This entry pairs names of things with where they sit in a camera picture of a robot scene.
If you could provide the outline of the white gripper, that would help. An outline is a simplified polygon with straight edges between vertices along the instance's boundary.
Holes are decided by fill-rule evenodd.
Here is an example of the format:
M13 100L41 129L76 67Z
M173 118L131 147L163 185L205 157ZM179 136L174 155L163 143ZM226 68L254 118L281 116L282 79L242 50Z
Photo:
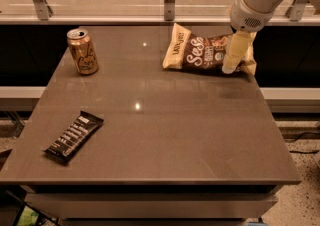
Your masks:
M253 60L253 34L260 31L272 18L275 3L260 1L257 8L250 7L245 0L235 0L230 9L230 24L237 30L227 43L222 72L233 73L241 62Z

